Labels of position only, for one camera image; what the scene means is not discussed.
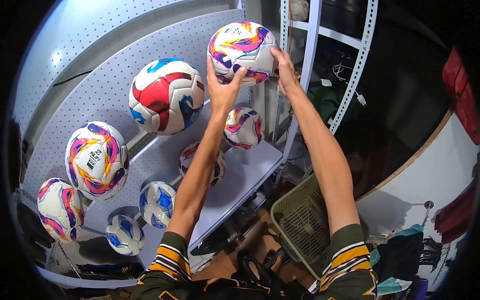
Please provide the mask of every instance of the wooden edge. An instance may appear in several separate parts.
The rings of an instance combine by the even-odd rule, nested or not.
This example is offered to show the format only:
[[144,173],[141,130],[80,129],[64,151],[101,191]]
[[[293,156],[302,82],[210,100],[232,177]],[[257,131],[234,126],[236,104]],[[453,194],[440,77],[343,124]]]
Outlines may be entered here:
[[438,124],[437,128],[435,131],[430,135],[428,140],[418,149],[412,157],[410,157],[403,165],[401,165],[395,172],[393,172],[390,176],[385,178],[382,182],[377,184],[375,187],[373,187],[371,190],[366,192],[362,197],[357,199],[355,202],[358,202],[362,200],[363,198],[366,198],[367,196],[371,195],[374,191],[377,191],[381,189],[384,185],[389,183],[393,178],[397,177],[401,172],[403,172],[406,168],[408,168],[431,144],[432,142],[437,138],[438,134],[440,131],[442,131],[443,127],[447,123],[447,121],[450,119],[452,116],[453,110],[449,109],[447,113],[445,113],[443,119],[440,121],[440,124]]

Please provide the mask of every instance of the dark green shirt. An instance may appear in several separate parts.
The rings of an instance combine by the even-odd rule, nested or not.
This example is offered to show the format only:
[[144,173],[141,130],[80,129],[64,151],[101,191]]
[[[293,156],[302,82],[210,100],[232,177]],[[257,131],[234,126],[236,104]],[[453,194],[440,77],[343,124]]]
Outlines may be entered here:
[[348,225],[331,238],[320,290],[315,294],[291,289],[272,292],[252,282],[230,278],[192,281],[185,239],[165,232],[156,258],[138,278],[133,299],[315,299],[375,300],[377,279],[369,263],[370,253],[362,240],[361,227]]

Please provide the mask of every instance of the orange wire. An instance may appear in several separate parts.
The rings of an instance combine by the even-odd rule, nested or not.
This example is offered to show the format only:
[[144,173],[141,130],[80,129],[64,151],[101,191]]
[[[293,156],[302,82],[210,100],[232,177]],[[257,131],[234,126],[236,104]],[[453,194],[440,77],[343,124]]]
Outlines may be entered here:
[[288,54],[292,48],[292,0],[288,1]]

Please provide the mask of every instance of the laundry basket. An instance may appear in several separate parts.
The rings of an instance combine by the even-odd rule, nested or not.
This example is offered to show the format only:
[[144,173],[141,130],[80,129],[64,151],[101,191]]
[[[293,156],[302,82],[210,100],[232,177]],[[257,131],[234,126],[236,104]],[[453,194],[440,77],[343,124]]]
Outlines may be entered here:
[[[328,216],[314,174],[278,199],[270,210],[272,221],[280,231],[281,239],[317,279],[325,267],[330,233]],[[369,227],[359,215],[363,238],[367,240]]]

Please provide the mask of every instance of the sleeve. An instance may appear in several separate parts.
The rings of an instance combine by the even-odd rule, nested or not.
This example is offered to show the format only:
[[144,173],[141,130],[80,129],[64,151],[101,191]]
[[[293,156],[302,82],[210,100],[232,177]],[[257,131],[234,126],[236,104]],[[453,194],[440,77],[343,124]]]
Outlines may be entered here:
[[175,232],[165,232],[155,260],[138,277],[132,299],[186,299],[191,280],[185,239]]
[[359,224],[334,233],[315,300],[375,300],[378,281],[369,259]]

